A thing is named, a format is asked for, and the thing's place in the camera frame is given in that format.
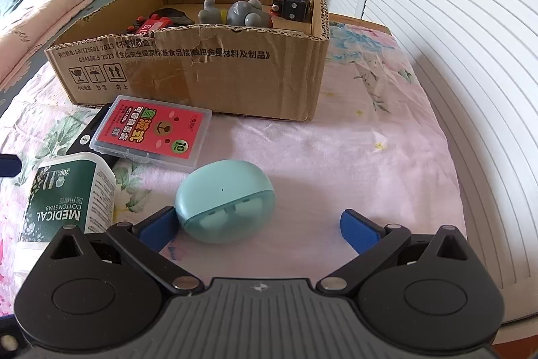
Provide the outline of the white green medical swab jar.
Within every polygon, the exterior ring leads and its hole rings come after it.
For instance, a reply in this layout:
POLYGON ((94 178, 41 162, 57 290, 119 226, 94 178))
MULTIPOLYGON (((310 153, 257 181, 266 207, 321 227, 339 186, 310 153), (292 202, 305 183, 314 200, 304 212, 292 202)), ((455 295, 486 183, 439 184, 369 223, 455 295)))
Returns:
POLYGON ((100 233, 112 223, 116 177, 95 153, 80 152, 43 162, 36 170, 18 239, 50 242, 66 225, 100 233))

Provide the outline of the mint green earbud case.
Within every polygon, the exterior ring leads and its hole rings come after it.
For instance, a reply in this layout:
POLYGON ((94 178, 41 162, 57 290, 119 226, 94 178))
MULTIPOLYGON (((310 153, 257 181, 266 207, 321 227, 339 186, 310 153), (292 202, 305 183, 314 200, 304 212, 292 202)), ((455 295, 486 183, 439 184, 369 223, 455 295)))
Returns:
POLYGON ((199 242, 246 239, 270 220, 276 203, 265 173, 245 160, 224 159, 190 174, 175 197, 182 229, 199 242))

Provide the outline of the red card box clear case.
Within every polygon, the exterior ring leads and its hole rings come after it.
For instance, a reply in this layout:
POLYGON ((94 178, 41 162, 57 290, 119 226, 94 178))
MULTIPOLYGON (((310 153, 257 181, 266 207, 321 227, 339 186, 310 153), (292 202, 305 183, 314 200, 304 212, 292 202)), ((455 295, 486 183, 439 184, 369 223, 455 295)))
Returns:
POLYGON ((168 170, 195 170, 213 113, 147 98, 115 98, 89 142, 93 151, 168 170))

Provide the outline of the red toy train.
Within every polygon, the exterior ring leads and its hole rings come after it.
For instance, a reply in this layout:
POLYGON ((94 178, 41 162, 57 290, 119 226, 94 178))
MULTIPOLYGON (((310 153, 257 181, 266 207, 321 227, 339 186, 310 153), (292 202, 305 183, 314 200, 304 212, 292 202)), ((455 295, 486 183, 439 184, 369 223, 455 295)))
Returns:
POLYGON ((159 29, 171 27, 172 20, 169 17, 161 17, 158 14, 153 14, 150 17, 138 16, 135 23, 129 26, 126 32, 129 35, 145 34, 159 29))

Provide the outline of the black oval glasses case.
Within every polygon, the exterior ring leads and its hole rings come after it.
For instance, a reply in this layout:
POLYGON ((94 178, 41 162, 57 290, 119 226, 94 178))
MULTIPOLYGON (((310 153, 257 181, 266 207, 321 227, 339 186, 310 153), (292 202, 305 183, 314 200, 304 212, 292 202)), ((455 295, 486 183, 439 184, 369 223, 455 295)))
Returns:
POLYGON ((195 22, 190 17, 187 17, 187 14, 182 10, 173 7, 160 8, 154 11, 153 14, 156 14, 160 18, 168 18, 171 20, 173 26, 191 26, 195 24, 195 22))

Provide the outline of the dark fidget cube red buttons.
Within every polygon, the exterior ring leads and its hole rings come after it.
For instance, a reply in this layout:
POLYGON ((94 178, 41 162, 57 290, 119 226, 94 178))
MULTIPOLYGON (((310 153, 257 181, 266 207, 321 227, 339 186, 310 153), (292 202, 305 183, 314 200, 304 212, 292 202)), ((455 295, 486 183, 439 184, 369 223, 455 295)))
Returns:
POLYGON ((286 20, 305 22, 310 0, 272 0, 270 14, 286 20))

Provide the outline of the grey elephant toy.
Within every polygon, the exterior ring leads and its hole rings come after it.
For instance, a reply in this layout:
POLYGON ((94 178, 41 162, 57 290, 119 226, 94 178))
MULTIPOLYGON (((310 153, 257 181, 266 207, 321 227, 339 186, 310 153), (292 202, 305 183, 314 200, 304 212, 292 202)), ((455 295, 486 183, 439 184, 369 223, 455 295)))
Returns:
POLYGON ((237 1, 227 10, 217 8, 215 0, 204 0, 199 22, 207 25, 272 28, 273 21, 259 0, 237 1))

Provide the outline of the black digital timer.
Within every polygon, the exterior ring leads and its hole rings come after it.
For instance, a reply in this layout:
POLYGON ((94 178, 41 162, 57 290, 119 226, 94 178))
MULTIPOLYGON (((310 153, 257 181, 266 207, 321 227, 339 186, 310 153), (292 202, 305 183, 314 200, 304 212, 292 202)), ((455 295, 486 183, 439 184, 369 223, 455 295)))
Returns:
POLYGON ((66 152, 67 156, 80 153, 80 152, 91 152, 101 157, 111 169, 114 167, 114 165, 119 160, 117 157, 96 152, 92 148, 90 148, 90 145, 89 145, 90 140, 93 139, 94 135, 97 132, 98 127, 100 126, 100 123, 103 121, 110 107, 111 107, 111 103, 106 104, 105 106, 100 108, 100 111, 96 113, 95 117, 93 117, 93 119, 90 120, 87 126, 82 130, 82 132, 76 138, 76 140, 68 148, 66 152))

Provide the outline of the floral pink table cloth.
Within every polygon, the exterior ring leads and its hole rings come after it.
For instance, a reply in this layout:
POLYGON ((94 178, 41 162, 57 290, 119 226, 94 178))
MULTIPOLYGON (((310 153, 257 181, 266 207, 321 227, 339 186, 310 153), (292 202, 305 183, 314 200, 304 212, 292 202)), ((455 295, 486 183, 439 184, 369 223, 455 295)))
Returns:
MULTIPOLYGON (((214 114, 198 165, 255 163, 276 194, 271 221, 251 239, 206 245, 184 232, 161 254, 212 277, 322 276, 355 257, 339 231, 353 209, 414 233, 443 224, 465 235, 459 183, 447 139, 396 40, 364 26, 334 24, 315 117, 294 123, 214 114)), ((97 113, 69 102, 53 67, 40 61, 1 117, 1 152, 22 172, 1 179, 1 316, 24 282, 15 241, 42 161, 64 155, 97 113)), ((166 205, 187 174, 128 160, 116 163, 114 220, 137 223, 166 205)))

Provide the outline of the grey blue bed sheet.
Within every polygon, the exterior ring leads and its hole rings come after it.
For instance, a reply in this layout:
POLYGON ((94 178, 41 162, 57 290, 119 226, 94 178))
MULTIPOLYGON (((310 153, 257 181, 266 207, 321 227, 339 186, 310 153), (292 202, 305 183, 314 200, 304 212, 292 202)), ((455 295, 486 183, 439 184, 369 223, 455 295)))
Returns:
POLYGON ((77 23, 78 20, 96 12, 100 8, 103 8, 104 6, 112 3, 113 1, 115 0, 94 0, 91 4, 89 4, 78 14, 76 14, 65 26, 59 29, 59 31, 55 33, 54 36, 52 36, 48 41, 46 41, 46 44, 41 46, 41 48, 39 48, 39 50, 37 50, 36 53, 29 58, 29 68, 27 70, 27 73, 25 73, 24 76, 22 76, 22 78, 18 80, 18 82, 12 85, 11 88, 6 89, 5 91, 1 89, 1 111, 5 112, 8 109, 14 97, 21 91, 24 85, 36 74, 36 72, 40 70, 40 68, 47 62, 45 51, 47 48, 49 48, 49 46, 54 45, 55 39, 58 39, 59 36, 61 36, 70 26, 73 26, 74 23, 77 23))

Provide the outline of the pink floral quilt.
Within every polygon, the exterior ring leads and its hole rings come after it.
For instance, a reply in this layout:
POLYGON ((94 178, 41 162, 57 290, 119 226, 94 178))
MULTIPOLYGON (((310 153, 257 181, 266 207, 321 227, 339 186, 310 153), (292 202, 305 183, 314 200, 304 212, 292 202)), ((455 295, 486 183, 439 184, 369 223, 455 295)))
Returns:
POLYGON ((24 0, 1 21, 1 89, 27 73, 29 58, 94 0, 24 0))

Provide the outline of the brown cardboard box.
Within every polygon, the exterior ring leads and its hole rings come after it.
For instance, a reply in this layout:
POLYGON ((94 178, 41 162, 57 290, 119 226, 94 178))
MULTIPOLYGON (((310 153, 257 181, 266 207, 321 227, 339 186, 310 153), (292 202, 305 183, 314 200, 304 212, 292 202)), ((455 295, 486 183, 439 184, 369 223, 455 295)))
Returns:
MULTIPOLYGON (((220 8, 237 1, 215 0, 220 8)), ((325 1, 310 2, 305 22, 276 17, 272 28, 261 28, 202 24, 204 0, 115 0, 70 26, 46 57, 77 105, 127 95, 306 121, 315 115, 329 47, 325 1), (126 32, 138 16, 164 7, 182 10, 195 24, 126 32)))

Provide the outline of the white louvered closet doors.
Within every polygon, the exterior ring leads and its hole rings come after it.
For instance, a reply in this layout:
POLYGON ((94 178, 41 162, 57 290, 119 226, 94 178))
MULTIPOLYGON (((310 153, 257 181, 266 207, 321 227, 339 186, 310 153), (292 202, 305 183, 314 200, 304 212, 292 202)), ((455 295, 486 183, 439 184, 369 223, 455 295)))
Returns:
POLYGON ((328 0, 388 26, 448 139, 470 241, 505 302, 502 341, 537 333, 537 0, 328 0))

